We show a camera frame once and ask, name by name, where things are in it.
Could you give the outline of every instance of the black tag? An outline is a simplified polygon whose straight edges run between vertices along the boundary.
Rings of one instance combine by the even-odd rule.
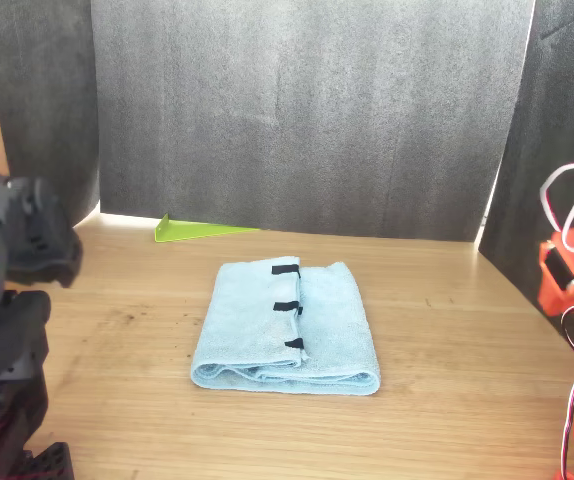
[[[296,300],[293,302],[276,302],[274,303],[274,310],[277,312],[288,312],[289,310],[293,310],[299,306],[300,303],[298,303]]]
[[[305,348],[302,338],[296,338],[290,342],[285,342],[285,346],[291,348],[300,348],[301,350]]]
[[[297,273],[300,278],[300,267],[298,265],[274,265],[271,267],[272,275],[280,275],[281,273]]]

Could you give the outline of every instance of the folded towel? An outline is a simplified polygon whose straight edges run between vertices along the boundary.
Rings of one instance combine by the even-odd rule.
[[[225,264],[191,367],[201,387],[369,395],[380,387],[360,293],[343,263]]]

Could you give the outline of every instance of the green plastic piece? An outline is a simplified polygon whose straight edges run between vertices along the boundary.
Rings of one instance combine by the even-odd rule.
[[[258,228],[230,227],[228,225],[216,225],[213,223],[185,222],[182,220],[170,220],[169,214],[165,214],[154,233],[157,242],[175,242],[190,238],[212,237],[214,235],[226,235],[228,233],[256,232]]]

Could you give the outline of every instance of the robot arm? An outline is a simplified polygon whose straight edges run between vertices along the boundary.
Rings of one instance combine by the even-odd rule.
[[[45,292],[5,291],[5,280],[57,280],[67,287],[81,259],[80,240],[46,182],[0,177],[0,478],[34,471],[23,445],[47,411],[42,364],[50,314]],[[60,462],[69,461],[65,444],[54,451]]]

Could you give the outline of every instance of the wooden table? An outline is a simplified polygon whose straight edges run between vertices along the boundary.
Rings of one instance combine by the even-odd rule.
[[[81,275],[48,287],[50,407],[28,445],[68,442],[77,480],[550,479],[558,468],[574,354],[471,244],[279,232],[156,244],[151,229],[99,219],[78,232]],[[191,382],[220,265],[281,255],[349,266],[377,394]]]

